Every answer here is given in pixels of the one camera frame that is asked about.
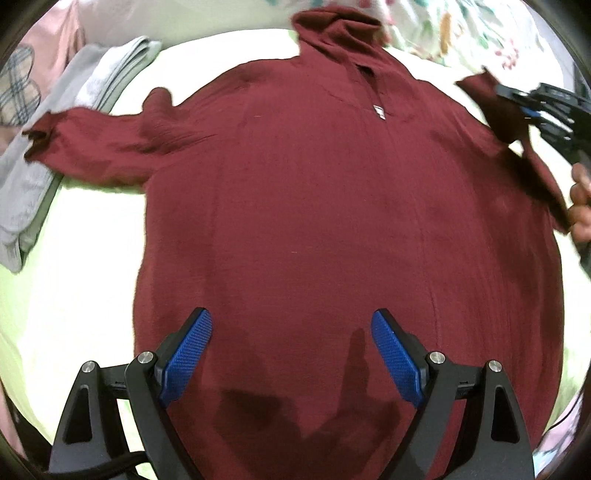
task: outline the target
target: gray towel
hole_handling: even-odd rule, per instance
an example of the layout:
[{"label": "gray towel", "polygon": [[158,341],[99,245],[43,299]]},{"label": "gray towel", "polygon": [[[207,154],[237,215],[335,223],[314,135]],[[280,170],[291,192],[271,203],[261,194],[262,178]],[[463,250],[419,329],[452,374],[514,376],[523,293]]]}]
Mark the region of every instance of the gray towel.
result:
[{"label": "gray towel", "polygon": [[[160,52],[160,42],[136,38],[122,47],[87,45],[68,65],[23,129],[46,112],[86,106],[109,113],[129,82]],[[0,157],[0,264],[21,271],[61,182],[45,165],[24,160],[29,140],[18,135]]]}]

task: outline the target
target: hoodie sleeve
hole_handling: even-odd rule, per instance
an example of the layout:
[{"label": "hoodie sleeve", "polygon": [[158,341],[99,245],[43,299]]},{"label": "hoodie sleeve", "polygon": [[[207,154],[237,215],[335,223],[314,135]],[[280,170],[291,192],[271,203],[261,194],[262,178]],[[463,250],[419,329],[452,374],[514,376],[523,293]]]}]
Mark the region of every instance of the hoodie sleeve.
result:
[{"label": "hoodie sleeve", "polygon": [[154,89],[138,115],[111,116],[76,107],[46,113],[29,130],[27,161],[97,186],[141,186],[199,132],[170,92]]},{"label": "hoodie sleeve", "polygon": [[516,103],[499,97],[496,86],[499,82],[490,72],[467,77],[457,83],[480,107],[496,137],[506,144],[519,140],[523,146],[523,158],[529,162],[531,181],[540,188],[543,199],[553,218],[554,227],[568,233],[570,222],[564,197],[550,169],[531,145],[530,128]]}]

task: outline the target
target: human hand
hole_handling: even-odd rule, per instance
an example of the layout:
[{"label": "human hand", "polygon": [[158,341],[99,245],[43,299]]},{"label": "human hand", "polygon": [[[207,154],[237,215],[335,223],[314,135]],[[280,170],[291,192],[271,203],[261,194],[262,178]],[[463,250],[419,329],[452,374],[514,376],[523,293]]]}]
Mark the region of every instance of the human hand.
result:
[{"label": "human hand", "polygon": [[582,163],[572,170],[575,184],[570,189],[573,206],[569,208],[570,232],[578,247],[591,242],[591,174]]}]

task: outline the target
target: plaid fabric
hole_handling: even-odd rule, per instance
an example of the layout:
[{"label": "plaid fabric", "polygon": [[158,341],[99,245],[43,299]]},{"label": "plaid fabric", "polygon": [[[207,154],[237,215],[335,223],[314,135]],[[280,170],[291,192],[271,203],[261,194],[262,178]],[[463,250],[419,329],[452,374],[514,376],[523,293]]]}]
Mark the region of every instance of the plaid fabric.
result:
[{"label": "plaid fabric", "polygon": [[29,75],[34,51],[21,45],[0,72],[0,127],[21,127],[41,103],[41,92]]}]

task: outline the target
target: bed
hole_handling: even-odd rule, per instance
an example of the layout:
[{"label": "bed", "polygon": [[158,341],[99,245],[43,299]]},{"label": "bed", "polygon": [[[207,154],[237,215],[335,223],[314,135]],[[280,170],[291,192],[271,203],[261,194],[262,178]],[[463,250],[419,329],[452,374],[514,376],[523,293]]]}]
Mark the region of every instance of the bed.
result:
[{"label": "bed", "polygon": [[[484,121],[454,85],[471,74],[470,68],[446,67],[415,52],[388,51],[416,78],[431,82]],[[562,86],[562,72],[549,48],[538,53],[522,55],[504,83],[525,90],[539,82]],[[156,86],[168,88],[178,104],[238,64],[297,54],[297,38],[285,29],[234,31],[183,42],[162,51],[131,82],[112,115],[138,113]],[[532,139],[568,202],[570,166],[534,129]],[[92,359],[109,366],[133,358],[132,300],[144,247],[144,207],[137,190],[97,189],[65,179],[23,270],[12,275],[0,268],[0,377],[19,411],[49,441],[82,363]],[[566,325],[563,377],[549,423],[579,390],[591,358],[591,282],[578,265],[570,238],[558,233],[556,238],[563,262]],[[120,409],[130,448],[141,449],[129,405],[121,402]],[[141,473],[153,477],[149,467]]]}]

